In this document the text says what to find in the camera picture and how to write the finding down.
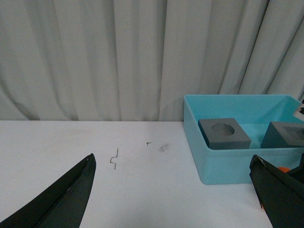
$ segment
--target orange part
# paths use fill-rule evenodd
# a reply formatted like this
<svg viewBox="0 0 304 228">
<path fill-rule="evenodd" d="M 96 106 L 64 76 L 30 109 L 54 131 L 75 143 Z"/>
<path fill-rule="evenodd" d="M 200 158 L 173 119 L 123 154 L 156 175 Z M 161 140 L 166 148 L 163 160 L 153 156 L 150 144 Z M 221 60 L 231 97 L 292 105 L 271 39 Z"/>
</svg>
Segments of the orange part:
<svg viewBox="0 0 304 228">
<path fill-rule="evenodd" d="M 288 172 L 291 170 L 290 168 L 287 168 L 287 167 L 278 167 L 278 169 L 283 172 Z"/>
</svg>

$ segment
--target light blue storage box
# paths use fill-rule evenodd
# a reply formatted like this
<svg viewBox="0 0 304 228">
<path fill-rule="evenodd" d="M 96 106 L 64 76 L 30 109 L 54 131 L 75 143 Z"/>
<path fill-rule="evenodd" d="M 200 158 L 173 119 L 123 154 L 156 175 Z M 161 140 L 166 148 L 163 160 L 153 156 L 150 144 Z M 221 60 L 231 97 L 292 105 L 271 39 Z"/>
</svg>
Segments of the light blue storage box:
<svg viewBox="0 0 304 228">
<path fill-rule="evenodd" d="M 293 116 L 300 104 L 288 95 L 186 95 L 184 130 L 205 184 L 250 183 L 254 154 L 276 167 L 295 168 L 304 148 L 261 149 L 270 121 L 303 123 Z M 199 119 L 235 118 L 251 139 L 249 149 L 212 150 L 199 129 Z"/>
</svg>

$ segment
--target table surface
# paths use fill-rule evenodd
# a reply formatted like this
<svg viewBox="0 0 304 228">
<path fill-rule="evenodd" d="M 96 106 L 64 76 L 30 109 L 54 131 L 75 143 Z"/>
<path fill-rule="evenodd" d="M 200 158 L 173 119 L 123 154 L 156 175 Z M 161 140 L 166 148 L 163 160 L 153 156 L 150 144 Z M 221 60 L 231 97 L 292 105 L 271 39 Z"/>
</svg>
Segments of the table surface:
<svg viewBox="0 0 304 228">
<path fill-rule="evenodd" d="M 0 221 L 93 153 L 81 228 L 272 227 L 252 184 L 200 181 L 182 122 L 0 121 L 0 135 Z"/>
</svg>

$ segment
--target gray block with square hole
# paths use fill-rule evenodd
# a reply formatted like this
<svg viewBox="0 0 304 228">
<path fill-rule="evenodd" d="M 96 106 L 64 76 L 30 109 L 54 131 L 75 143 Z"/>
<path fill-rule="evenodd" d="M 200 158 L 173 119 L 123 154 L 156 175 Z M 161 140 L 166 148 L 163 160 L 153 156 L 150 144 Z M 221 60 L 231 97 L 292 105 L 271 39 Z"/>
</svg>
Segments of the gray block with square hole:
<svg viewBox="0 0 304 228">
<path fill-rule="evenodd" d="M 234 118 L 200 119 L 199 128 L 213 150 L 248 149 L 251 143 Z"/>
<path fill-rule="evenodd" d="M 304 147 L 304 123 L 271 121 L 262 148 Z"/>
</svg>

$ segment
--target curtain fold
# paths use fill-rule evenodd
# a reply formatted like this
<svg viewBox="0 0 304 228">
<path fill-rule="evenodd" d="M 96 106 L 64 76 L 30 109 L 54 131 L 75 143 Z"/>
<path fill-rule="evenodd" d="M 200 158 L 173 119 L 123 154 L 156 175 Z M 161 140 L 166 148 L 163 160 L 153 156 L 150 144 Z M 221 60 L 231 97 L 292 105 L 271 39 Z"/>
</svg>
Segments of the curtain fold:
<svg viewBox="0 0 304 228">
<path fill-rule="evenodd" d="M 0 119 L 182 121 L 186 94 L 304 99 L 304 1 L 2 0 Z"/>
</svg>

